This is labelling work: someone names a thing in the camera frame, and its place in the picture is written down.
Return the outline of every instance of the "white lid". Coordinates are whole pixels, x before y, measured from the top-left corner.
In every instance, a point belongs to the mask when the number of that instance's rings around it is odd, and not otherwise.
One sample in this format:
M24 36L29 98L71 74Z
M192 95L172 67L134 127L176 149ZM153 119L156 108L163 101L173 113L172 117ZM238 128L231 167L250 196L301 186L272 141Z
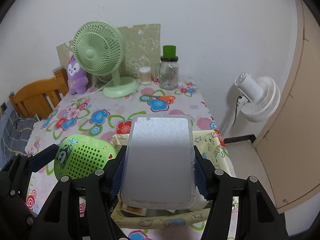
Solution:
M187 209L195 200L194 164L190 119L172 114L136 115L120 197L132 207Z
M149 73L149 72L151 72L151 67L140 67L139 71L141 73Z

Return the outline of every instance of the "wooden bed frame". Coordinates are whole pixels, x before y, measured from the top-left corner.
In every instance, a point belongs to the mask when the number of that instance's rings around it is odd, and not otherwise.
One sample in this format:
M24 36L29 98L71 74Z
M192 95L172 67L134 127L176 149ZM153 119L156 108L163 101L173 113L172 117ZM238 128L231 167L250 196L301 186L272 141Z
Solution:
M61 101L59 92L65 96L68 89L68 77L64 68L54 72L53 78L32 82L21 88L16 94L12 93L9 99L14 109L24 117L34 117L36 114L47 119L53 111L47 96L53 107Z

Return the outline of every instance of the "plaid blanket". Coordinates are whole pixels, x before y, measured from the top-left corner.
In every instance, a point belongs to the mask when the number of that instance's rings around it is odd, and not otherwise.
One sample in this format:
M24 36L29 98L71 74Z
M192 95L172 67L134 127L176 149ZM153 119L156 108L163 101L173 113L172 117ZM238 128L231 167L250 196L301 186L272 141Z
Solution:
M34 118L21 118L16 111L12 111L4 127L1 137L1 150L6 162L15 153L25 155L24 148L33 130Z

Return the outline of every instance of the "panda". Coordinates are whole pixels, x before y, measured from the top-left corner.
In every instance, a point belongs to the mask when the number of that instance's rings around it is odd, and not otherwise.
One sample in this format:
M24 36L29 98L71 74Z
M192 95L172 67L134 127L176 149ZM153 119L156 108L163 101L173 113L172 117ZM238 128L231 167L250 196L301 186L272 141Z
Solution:
M63 169L66 165L66 162L68 160L68 157L72 151L71 145L65 145L62 149L60 149L60 152L56 158L56 160L61 164L61 168Z

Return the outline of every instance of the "green cap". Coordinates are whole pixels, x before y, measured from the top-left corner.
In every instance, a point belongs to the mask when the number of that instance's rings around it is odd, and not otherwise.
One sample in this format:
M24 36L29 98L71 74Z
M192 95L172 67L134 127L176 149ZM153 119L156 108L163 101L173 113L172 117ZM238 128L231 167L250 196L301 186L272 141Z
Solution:
M163 46L163 57L173 59L176 58L176 46L164 45Z

